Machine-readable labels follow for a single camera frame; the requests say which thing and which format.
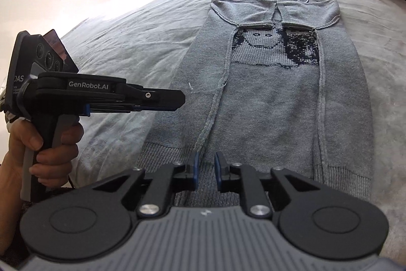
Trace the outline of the person's left forearm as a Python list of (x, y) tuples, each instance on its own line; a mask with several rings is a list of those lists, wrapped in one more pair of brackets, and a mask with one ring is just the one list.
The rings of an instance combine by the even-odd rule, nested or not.
[(9, 249), (23, 202), (20, 199), (25, 146), (9, 146), (1, 164), (1, 255)]

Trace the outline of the person's left hand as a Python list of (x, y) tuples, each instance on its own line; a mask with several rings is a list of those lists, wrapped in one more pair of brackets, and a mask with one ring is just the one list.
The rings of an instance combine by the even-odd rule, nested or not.
[(43, 148), (43, 139), (27, 120), (18, 119), (10, 126), (9, 144), (21, 144), (25, 149), (37, 153), (37, 163), (29, 168), (29, 173), (48, 188), (62, 187), (68, 182), (72, 171), (72, 160), (78, 156), (78, 143), (83, 136), (82, 125), (70, 126), (61, 134), (61, 144), (54, 148)]

